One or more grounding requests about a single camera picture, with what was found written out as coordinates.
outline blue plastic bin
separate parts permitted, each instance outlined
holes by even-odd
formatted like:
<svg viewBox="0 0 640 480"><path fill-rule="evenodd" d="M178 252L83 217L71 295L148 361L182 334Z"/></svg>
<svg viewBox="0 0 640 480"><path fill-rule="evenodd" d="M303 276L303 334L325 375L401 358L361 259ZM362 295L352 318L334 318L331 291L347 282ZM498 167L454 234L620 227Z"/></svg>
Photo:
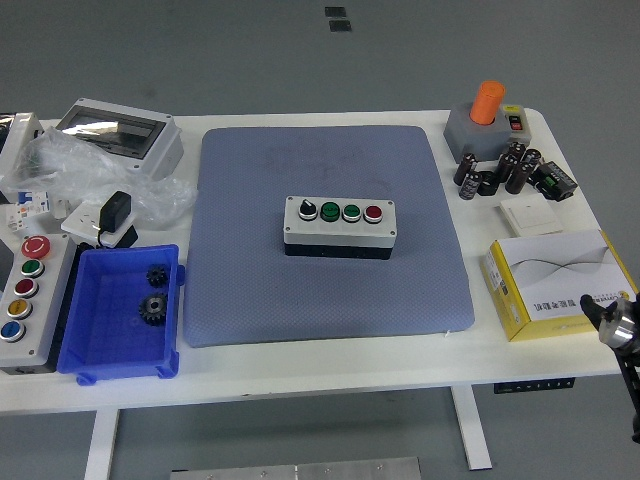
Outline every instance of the blue plastic bin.
<svg viewBox="0 0 640 480"><path fill-rule="evenodd" d="M163 265L169 273L164 286L152 287L147 280L154 265ZM76 374L83 386L112 378L175 377L178 302L184 279L176 245L84 252L58 371ZM167 294L167 317L164 325L151 326L138 308L156 292Z"/></svg>

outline blue push button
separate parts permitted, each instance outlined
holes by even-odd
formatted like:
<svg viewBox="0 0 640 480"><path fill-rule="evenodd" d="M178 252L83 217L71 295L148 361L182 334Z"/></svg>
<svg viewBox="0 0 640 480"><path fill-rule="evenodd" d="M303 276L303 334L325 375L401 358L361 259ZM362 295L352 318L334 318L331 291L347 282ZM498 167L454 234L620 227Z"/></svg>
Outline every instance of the blue push button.
<svg viewBox="0 0 640 480"><path fill-rule="evenodd" d="M0 329L0 338L9 343L17 342L24 337L26 331L27 329L24 323L12 320L2 326L2 329Z"/></svg>

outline green push button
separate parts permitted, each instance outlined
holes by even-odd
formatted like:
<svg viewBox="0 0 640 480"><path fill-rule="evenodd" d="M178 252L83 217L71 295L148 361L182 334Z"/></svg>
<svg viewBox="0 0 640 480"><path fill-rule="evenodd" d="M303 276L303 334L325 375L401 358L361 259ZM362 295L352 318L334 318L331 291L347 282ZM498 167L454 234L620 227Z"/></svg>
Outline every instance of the green push button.
<svg viewBox="0 0 640 480"><path fill-rule="evenodd" d="M326 202L320 209L320 218L325 222L335 222L340 218L340 207L335 202Z"/></svg>
<svg viewBox="0 0 640 480"><path fill-rule="evenodd" d="M357 205L347 205L342 210L342 218L344 218L345 221L349 223L357 222L358 220L360 220L360 217L362 217L362 212Z"/></svg>
<svg viewBox="0 0 640 480"><path fill-rule="evenodd" d="M20 271L25 277L37 278L44 272L44 264L40 260L27 260Z"/></svg>

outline blue foam mat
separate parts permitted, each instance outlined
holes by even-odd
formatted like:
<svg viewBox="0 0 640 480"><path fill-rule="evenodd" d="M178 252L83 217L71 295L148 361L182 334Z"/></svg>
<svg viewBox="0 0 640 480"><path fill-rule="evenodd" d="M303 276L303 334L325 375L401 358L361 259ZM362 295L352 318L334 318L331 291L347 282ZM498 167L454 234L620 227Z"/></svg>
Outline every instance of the blue foam mat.
<svg viewBox="0 0 640 480"><path fill-rule="evenodd" d="M193 347L473 324L460 246L420 128L211 130L198 189L184 299L184 335ZM286 256L288 195L393 200L391 258Z"/></svg>

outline gray floor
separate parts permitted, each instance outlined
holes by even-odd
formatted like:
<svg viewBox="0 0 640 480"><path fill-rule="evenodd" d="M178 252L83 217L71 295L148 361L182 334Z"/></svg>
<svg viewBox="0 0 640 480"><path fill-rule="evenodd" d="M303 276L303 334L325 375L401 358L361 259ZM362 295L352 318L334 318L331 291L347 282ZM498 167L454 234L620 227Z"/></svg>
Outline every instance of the gray floor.
<svg viewBox="0 0 640 480"><path fill-rule="evenodd" d="M329 31L328 5L351 33ZM497 79L545 115L637 282L639 25L634 0L2 2L0 111L59 118L78 97L174 115L447 109ZM432 390L123 412L113 478L417 455L425 479L635 479L621 382L476 388L491 472L466 472L449 393ZM1 418L0 477L82 478L92 418Z"/></svg>

